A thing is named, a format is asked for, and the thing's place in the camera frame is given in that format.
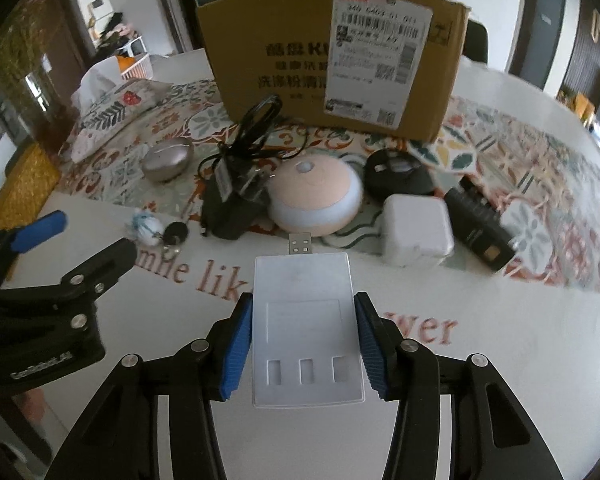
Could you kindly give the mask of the black rectangular clip device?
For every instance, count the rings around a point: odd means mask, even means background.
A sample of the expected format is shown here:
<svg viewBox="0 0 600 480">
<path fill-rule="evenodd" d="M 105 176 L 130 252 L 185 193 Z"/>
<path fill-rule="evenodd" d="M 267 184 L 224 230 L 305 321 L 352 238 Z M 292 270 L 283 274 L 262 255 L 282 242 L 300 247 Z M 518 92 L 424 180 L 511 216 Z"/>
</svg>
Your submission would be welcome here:
<svg viewBox="0 0 600 480">
<path fill-rule="evenodd" d="M 502 270 L 516 256 L 514 236 L 501 216 L 467 176 L 443 197 L 454 236 L 491 271 Z"/>
</svg>

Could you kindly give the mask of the small white blue charm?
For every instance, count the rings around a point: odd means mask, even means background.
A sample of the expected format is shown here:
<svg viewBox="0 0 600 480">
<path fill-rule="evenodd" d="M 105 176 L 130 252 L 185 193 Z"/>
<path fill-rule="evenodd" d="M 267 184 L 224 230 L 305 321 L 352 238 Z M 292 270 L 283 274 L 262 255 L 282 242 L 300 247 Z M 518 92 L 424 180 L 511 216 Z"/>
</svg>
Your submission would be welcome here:
<svg viewBox="0 0 600 480">
<path fill-rule="evenodd" d="M 155 247 L 162 241 L 164 226 L 150 211 L 137 210 L 125 225 L 129 238 L 147 247 Z"/>
</svg>

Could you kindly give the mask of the floral fabric tissue cover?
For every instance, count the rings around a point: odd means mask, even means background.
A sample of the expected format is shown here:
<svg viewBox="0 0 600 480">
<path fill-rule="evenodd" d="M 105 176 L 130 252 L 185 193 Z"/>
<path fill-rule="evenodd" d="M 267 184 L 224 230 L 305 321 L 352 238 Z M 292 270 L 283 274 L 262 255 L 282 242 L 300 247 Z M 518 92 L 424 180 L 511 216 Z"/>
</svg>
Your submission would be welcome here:
<svg viewBox="0 0 600 480">
<path fill-rule="evenodd" d="M 66 141 L 64 157 L 83 162 L 122 129 L 159 105 L 172 84 L 146 78 L 124 78 L 116 56 L 94 64 L 71 96 L 79 112 Z"/>
</svg>

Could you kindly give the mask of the small black round keyfob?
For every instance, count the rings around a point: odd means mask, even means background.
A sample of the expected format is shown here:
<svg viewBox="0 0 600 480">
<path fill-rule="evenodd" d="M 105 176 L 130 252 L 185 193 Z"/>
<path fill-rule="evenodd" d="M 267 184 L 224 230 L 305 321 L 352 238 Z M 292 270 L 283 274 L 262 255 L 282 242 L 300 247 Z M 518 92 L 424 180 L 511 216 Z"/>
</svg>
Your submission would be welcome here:
<svg viewBox="0 0 600 480">
<path fill-rule="evenodd" d="M 162 233 L 162 256 L 172 259 L 177 256 L 188 237 L 188 226 L 184 222 L 170 223 Z"/>
</svg>

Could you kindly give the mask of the peach round night light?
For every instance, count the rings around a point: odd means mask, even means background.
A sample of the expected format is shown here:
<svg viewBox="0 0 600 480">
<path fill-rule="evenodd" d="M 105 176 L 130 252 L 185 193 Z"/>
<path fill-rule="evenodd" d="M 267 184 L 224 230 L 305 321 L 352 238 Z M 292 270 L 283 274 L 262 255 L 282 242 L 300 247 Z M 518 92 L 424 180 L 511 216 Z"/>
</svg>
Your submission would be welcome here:
<svg viewBox="0 0 600 480">
<path fill-rule="evenodd" d="M 286 232 L 325 236 L 358 214 L 363 185 L 342 159 L 304 155 L 283 162 L 268 181 L 268 218 Z"/>
</svg>

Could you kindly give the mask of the white basket of oranges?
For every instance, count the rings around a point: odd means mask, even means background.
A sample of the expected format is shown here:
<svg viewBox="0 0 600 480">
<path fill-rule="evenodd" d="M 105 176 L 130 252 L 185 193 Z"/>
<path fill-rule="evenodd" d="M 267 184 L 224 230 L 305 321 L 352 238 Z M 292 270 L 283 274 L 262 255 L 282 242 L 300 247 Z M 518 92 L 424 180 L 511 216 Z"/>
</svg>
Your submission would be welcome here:
<svg viewBox="0 0 600 480">
<path fill-rule="evenodd" d="M 129 79 L 152 79 L 154 78 L 154 69 L 151 65 L 148 53 L 136 56 L 116 55 L 114 57 L 118 62 L 121 77 Z"/>
</svg>

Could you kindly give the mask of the brown cardboard box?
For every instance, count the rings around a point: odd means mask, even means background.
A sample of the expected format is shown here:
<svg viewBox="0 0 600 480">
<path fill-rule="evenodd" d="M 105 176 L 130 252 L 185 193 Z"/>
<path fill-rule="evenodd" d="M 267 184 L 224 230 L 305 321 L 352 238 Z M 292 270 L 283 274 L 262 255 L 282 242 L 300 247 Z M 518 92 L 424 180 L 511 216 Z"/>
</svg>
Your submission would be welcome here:
<svg viewBox="0 0 600 480">
<path fill-rule="evenodd" d="M 267 96 L 307 126 L 438 135 L 469 10 L 451 0 L 216 0 L 197 11 L 228 116 Z"/>
</svg>

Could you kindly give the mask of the white shoe rack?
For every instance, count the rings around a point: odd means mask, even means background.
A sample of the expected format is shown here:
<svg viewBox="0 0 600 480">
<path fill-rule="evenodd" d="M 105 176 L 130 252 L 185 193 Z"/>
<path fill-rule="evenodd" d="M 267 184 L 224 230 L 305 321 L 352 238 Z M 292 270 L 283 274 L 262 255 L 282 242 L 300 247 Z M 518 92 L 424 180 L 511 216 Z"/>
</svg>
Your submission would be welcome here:
<svg viewBox="0 0 600 480">
<path fill-rule="evenodd" d="M 124 56 L 123 50 L 139 36 L 140 34 L 131 24 L 125 23 L 121 12 L 114 12 L 99 33 L 99 40 L 96 42 L 96 58 L 102 60 L 111 55 Z"/>
</svg>

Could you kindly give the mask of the dark dining chair right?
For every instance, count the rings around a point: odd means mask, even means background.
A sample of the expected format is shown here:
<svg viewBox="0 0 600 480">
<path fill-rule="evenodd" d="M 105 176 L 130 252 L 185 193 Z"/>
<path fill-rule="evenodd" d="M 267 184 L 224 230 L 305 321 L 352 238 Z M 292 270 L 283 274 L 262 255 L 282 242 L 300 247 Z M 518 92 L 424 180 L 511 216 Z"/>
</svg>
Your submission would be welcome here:
<svg viewBox="0 0 600 480">
<path fill-rule="evenodd" d="M 463 55 L 471 61 L 486 64 L 489 56 L 489 36 L 483 24 L 469 20 L 463 44 Z"/>
</svg>

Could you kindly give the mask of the woven yellow placemat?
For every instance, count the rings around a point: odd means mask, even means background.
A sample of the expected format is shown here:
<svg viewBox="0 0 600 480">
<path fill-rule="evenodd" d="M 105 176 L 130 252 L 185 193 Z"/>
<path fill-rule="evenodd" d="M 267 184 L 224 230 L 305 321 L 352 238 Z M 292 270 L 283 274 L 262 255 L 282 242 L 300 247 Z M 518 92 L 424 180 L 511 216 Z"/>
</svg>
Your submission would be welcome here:
<svg viewBox="0 0 600 480">
<path fill-rule="evenodd" d="M 42 218 L 40 212 L 59 178 L 46 151 L 37 143 L 28 145 L 10 166 L 0 191 L 0 230 L 27 226 Z"/>
</svg>

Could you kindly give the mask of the white square power adapter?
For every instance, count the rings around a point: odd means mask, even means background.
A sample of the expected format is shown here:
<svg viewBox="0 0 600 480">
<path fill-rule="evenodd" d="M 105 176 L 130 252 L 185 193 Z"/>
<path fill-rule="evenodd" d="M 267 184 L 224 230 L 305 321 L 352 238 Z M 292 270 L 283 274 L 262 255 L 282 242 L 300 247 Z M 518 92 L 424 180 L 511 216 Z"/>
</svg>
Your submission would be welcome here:
<svg viewBox="0 0 600 480">
<path fill-rule="evenodd" d="M 382 260 L 389 266 L 437 266 L 454 252 L 448 207 L 434 196 L 393 194 L 382 207 Z"/>
</svg>

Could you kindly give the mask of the white USB charger card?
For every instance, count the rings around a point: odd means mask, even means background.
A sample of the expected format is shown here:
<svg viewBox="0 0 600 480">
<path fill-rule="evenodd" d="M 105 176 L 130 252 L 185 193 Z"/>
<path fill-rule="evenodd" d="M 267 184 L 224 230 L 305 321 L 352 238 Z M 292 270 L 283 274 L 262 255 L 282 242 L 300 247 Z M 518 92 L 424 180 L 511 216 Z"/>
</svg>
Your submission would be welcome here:
<svg viewBox="0 0 600 480">
<path fill-rule="evenodd" d="M 291 233 L 286 255 L 254 260 L 251 348 L 257 408 L 363 402 L 348 255 Z"/>
</svg>

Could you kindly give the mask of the patterned table runner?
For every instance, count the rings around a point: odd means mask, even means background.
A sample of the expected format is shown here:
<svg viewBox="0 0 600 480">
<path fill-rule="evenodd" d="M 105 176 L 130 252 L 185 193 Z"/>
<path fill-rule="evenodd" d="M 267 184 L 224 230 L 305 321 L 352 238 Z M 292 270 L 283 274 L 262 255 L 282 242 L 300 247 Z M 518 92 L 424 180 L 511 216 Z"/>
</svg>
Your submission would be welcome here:
<svg viewBox="0 0 600 480">
<path fill-rule="evenodd" d="M 156 107 L 122 129 L 83 162 L 65 159 L 59 191 L 89 200 L 198 220 L 210 158 L 233 141 L 214 82 L 177 84 Z M 194 156 L 176 178 L 151 182 L 140 169 L 147 152 L 168 139 L 189 139 Z M 432 143 L 343 128 L 277 125 L 266 145 L 270 167 L 285 157 L 321 153 L 362 169 L 384 148 L 417 158 L 443 195 L 467 176 L 514 236 L 516 257 L 505 274 L 600 292 L 600 167 L 554 136 L 456 96 Z"/>
</svg>

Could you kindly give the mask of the black power adapter with cable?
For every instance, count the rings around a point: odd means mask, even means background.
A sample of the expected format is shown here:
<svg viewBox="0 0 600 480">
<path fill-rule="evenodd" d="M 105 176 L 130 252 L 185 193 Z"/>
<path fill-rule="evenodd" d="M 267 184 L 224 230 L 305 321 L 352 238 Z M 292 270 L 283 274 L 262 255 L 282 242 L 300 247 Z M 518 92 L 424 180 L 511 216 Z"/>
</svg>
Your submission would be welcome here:
<svg viewBox="0 0 600 480">
<path fill-rule="evenodd" d="M 212 174 L 202 193 L 202 235 L 238 240 L 264 213 L 270 202 L 265 185 L 271 173 L 258 168 L 257 161 L 271 156 L 264 144 L 282 107 L 276 94 L 253 105 L 233 141 L 221 142 L 209 159 Z"/>
</svg>

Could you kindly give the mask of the silver oval metal case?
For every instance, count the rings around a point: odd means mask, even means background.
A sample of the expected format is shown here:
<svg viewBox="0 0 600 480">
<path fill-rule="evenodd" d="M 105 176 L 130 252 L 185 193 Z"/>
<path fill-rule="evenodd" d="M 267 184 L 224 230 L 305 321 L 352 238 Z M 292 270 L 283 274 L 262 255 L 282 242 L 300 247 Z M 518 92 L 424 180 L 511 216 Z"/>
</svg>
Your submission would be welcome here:
<svg viewBox="0 0 600 480">
<path fill-rule="evenodd" d="M 168 139 L 157 143 L 142 160 L 140 169 L 151 182 L 166 182 L 178 177 L 190 164 L 194 146 L 189 139 Z"/>
</svg>

